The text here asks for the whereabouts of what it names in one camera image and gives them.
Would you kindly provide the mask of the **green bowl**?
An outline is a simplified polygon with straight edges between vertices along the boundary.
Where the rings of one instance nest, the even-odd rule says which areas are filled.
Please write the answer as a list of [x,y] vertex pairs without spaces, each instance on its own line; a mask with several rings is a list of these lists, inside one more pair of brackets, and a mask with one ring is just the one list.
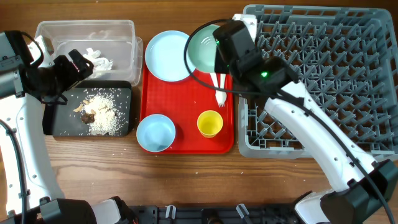
[[215,71],[216,40],[213,32],[219,28],[211,24],[199,30],[188,45],[188,56],[197,70],[203,73]]

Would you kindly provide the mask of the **rice and food scraps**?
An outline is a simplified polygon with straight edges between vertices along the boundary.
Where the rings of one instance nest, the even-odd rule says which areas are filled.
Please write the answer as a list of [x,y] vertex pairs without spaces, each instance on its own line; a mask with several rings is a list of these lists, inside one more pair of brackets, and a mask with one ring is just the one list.
[[63,134],[77,136],[123,136],[129,131],[131,90],[128,88],[75,88],[67,93]]

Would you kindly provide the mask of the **light blue bowl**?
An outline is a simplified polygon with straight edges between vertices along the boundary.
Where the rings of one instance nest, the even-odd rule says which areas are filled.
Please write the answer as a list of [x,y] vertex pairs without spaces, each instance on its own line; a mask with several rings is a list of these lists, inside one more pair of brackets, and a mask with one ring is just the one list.
[[146,116],[138,125],[136,137],[139,145],[148,152],[162,152],[175,140],[173,121],[162,114]]

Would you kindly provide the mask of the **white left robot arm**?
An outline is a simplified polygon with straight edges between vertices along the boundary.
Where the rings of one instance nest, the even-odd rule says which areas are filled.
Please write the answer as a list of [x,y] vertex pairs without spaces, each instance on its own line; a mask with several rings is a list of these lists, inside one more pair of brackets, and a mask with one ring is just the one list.
[[67,199],[53,172],[42,128],[43,105],[65,105],[64,93],[93,72],[77,50],[49,60],[48,49],[19,30],[1,33],[1,155],[8,223],[138,223],[119,197],[97,205]]

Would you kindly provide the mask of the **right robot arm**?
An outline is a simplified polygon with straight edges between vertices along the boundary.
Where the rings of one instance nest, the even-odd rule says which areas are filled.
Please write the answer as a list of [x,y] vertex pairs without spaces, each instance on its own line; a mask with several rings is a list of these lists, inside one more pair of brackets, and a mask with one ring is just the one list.
[[390,221],[389,201],[397,185],[397,166],[376,160],[355,144],[318,106],[292,67],[279,57],[264,58],[247,25],[226,19],[213,32],[217,51],[240,94],[265,101],[312,155],[330,190],[311,192],[295,204],[305,223],[362,223],[379,209]]

